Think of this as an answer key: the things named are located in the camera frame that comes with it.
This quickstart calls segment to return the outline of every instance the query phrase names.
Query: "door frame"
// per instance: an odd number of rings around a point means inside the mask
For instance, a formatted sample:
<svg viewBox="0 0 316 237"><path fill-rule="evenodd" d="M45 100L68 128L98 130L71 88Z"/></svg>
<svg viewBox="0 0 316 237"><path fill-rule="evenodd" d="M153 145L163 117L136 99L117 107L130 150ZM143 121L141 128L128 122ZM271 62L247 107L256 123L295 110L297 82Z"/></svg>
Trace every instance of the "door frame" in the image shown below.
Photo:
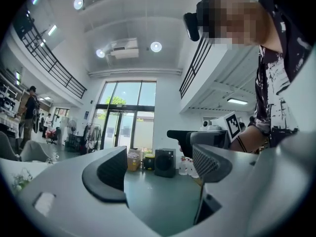
<svg viewBox="0 0 316 237"><path fill-rule="evenodd" d="M104 126L103 126L100 150L104 149L105 134L106 134L106 128L107 128L107 125L108 125L108 120L109 120L110 113L118 113L118 122L117 122L116 129L114 131L114 137L115 137L114 138L114 147L117 147L118 143L119 143L119 132L120 132L120 126L121 126L123 114L124 113L134 113L133 123L132 123L132 128L131 128L132 129L132 133L131 133L131 136L130 136L130 145L129 145L129 148L133 149L133 146L134 146L134 134L135 134L135 124L136 124L136 119L137 119L137 111L108 110L107 114L106 114Z"/></svg>

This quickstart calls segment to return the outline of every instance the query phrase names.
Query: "man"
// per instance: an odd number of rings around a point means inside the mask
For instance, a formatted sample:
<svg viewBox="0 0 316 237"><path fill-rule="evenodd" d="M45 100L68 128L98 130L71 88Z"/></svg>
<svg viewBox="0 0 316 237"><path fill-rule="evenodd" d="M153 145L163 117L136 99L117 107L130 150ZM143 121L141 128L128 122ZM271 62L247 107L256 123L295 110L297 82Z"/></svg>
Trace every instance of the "man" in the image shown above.
<svg viewBox="0 0 316 237"><path fill-rule="evenodd" d="M313 43L302 34L301 22L293 18L284 0L202 0L197 4L197 22L208 37L260 49L255 123L233 141L231 150L252 152L266 138L275 147L298 131L281 93L299 73Z"/></svg>
<svg viewBox="0 0 316 237"><path fill-rule="evenodd" d="M255 117L254 117L254 116L251 116L251 117L249 118L249 124L248 124L248 126L251 126L251 125L256 125Z"/></svg>
<svg viewBox="0 0 316 237"><path fill-rule="evenodd" d="M26 102L25 106L22 108L21 113L18 114L19 116L21 116L22 114L25 115L23 140L20 145L21 148L24 148L25 143L31 139L34 120L37 118L40 109L40 104L35 95L36 88L34 86L31 86L28 91L30 97Z"/></svg>
<svg viewBox="0 0 316 237"><path fill-rule="evenodd" d="M42 113L41 118L40 118L40 124L39 124L39 131L40 132L43 132L44 122L45 122L44 113Z"/></svg>
<svg viewBox="0 0 316 237"><path fill-rule="evenodd" d="M46 139L46 131L47 131L47 128L51 125L51 114L49 113L47 115L47 117L45 118L45 122L44 122L44 128L43 128L43 134L42 134L42 138L43 139Z"/></svg>

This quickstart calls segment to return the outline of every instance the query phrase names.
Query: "black cap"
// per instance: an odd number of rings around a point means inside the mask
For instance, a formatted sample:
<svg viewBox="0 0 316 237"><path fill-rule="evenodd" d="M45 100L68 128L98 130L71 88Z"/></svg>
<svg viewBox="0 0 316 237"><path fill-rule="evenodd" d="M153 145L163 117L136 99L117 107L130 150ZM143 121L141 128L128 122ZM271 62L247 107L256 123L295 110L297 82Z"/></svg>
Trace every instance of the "black cap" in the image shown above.
<svg viewBox="0 0 316 237"><path fill-rule="evenodd" d="M36 92L35 86L31 86L31 87L29 88L29 91L30 91L30 90L32 90L33 92Z"/></svg>

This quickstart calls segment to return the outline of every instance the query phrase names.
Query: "white chair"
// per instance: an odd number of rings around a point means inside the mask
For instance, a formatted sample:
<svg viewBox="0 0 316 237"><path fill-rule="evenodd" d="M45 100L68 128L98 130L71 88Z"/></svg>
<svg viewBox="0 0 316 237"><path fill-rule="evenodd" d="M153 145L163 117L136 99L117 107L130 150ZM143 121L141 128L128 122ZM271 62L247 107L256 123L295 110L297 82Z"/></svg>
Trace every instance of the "white chair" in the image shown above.
<svg viewBox="0 0 316 237"><path fill-rule="evenodd" d="M53 159L54 154L44 150L41 143L36 141L27 141L23 151L20 154L21 161L42 161L46 162L48 159Z"/></svg>
<svg viewBox="0 0 316 237"><path fill-rule="evenodd" d="M0 158L7 160L19 160L19 155L16 155L11 147L8 136L0 131Z"/></svg>

